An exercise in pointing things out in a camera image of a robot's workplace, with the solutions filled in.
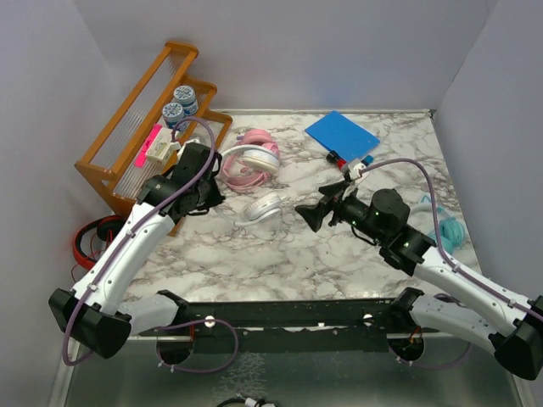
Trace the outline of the pink cat-ear headphones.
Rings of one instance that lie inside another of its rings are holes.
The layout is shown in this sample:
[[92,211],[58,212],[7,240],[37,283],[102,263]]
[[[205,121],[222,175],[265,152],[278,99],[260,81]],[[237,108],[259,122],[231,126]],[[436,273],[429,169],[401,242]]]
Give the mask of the pink cat-ear headphones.
[[280,168],[279,147],[272,135],[251,129],[221,154],[221,179],[236,192],[252,190],[268,181]]

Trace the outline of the white headphones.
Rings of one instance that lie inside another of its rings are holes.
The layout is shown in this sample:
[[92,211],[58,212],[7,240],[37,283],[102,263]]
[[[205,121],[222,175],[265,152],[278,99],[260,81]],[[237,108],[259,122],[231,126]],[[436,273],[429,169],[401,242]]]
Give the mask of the white headphones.
[[[267,183],[280,168],[277,151],[270,143],[262,146],[238,144],[221,154],[221,180],[232,191],[252,192]],[[232,227],[243,229],[261,240],[280,237],[283,227],[283,197],[267,192],[249,201],[240,215],[231,217],[217,209],[216,213]]]

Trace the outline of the teal cat-ear headphones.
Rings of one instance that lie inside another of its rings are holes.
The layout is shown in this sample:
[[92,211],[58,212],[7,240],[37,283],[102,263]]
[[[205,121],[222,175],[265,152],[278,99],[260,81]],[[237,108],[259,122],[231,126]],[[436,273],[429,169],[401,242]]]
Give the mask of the teal cat-ear headphones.
[[[433,214],[431,197],[425,194],[419,202],[411,208],[411,215],[428,212]],[[443,249],[448,254],[454,254],[467,240],[467,231],[464,224],[457,219],[448,209],[437,204],[436,213],[438,219],[438,231],[434,226],[428,232],[428,236],[437,242],[437,236],[440,236]]]

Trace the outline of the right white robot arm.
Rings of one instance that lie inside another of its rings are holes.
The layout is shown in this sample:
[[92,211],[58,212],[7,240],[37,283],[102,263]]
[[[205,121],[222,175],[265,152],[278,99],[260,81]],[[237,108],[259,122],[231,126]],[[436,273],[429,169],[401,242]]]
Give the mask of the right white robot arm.
[[472,271],[408,223],[409,206],[394,189],[381,189],[369,204],[356,188],[341,181],[319,189],[315,204],[296,212],[319,231],[326,216],[331,225],[344,222],[379,247],[383,260],[450,294],[459,304],[414,290],[404,291],[389,314],[391,325],[408,332],[414,326],[450,333],[492,353],[507,371],[535,380],[542,370],[542,299],[514,293]]

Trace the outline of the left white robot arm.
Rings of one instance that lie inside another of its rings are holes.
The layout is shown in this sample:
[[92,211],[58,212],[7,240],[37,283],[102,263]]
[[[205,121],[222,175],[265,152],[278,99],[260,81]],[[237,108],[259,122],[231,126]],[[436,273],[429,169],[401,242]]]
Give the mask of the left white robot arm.
[[48,300],[65,341],[75,339],[109,359],[132,334],[157,326],[171,335],[185,329],[188,315],[173,295],[159,293],[134,308],[124,308],[123,298],[144,261],[182,218],[206,214],[223,202],[215,180],[220,167],[215,148],[189,142],[166,173],[143,183],[124,225],[93,268]]

